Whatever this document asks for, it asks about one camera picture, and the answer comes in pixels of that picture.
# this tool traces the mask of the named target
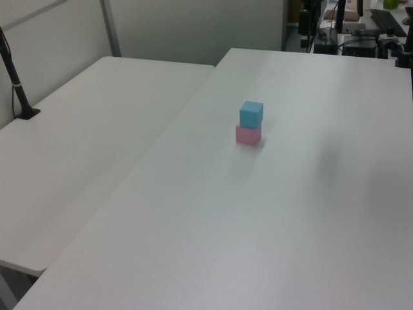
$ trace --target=table surface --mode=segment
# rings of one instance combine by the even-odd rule
[[[336,5],[337,1],[335,0],[328,0],[327,6],[326,6],[326,11],[327,10],[332,10],[335,5]],[[400,4],[397,8],[393,9],[393,10],[388,10],[394,17],[394,19],[400,24],[400,26],[402,27],[402,29],[406,32],[408,32],[408,26],[403,25],[402,21],[404,20],[404,18],[407,17],[407,13],[405,10],[406,6],[412,6],[412,3],[403,3]],[[383,8],[383,1],[382,0],[371,0],[371,8],[377,9],[377,10],[385,10]],[[366,24],[366,29],[378,29],[376,23],[373,21],[373,19],[371,18],[371,13],[370,10],[365,10],[364,11],[364,16],[360,17],[360,20],[358,21],[358,23],[364,23]],[[331,20],[323,20],[320,24],[320,28],[326,28],[326,27],[330,27],[331,25]],[[343,42],[343,36],[349,36],[349,34],[343,34],[343,35],[339,35],[338,39],[339,39],[339,44],[342,44]],[[402,42],[403,44],[406,42],[406,37],[399,37],[399,41]]]
[[[410,309],[412,162],[409,70],[232,49],[16,310]]]
[[[0,264],[39,276],[212,66],[105,57],[0,131]]]

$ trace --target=pink cube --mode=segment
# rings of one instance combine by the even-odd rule
[[[236,139],[237,142],[244,143],[247,145],[255,145],[261,139],[261,125],[258,129],[251,129],[241,127],[239,124],[236,128]]]

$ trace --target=gray floor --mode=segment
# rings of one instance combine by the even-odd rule
[[[0,267],[0,273],[17,301],[23,298],[35,281],[34,277],[5,267]],[[0,310],[11,310],[7,308],[7,303],[0,298]]]

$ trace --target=black microphone stand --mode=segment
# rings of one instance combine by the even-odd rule
[[[15,90],[15,93],[17,94],[17,97],[19,98],[20,105],[21,105],[21,114],[16,116],[16,118],[21,118],[21,119],[30,119],[36,114],[40,113],[40,110],[38,108],[32,108],[27,101],[26,94],[23,90],[23,86],[21,86],[21,82],[19,79],[19,76],[17,75],[17,71],[15,70],[13,61],[12,61],[12,56],[6,41],[5,34],[1,30],[0,27],[0,54],[1,57],[3,58],[3,61],[5,62],[5,66],[8,72],[8,75],[10,76],[10,79],[12,80],[12,85]]]
[[[396,60],[396,67],[398,68],[410,68],[410,76],[412,79],[412,91],[413,91],[413,55],[412,55],[412,45],[413,45],[413,23],[410,23],[407,32],[406,44],[398,55]]]

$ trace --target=blue cube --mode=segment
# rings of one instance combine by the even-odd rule
[[[239,110],[239,125],[241,127],[258,129],[263,120],[264,104],[246,101]]]

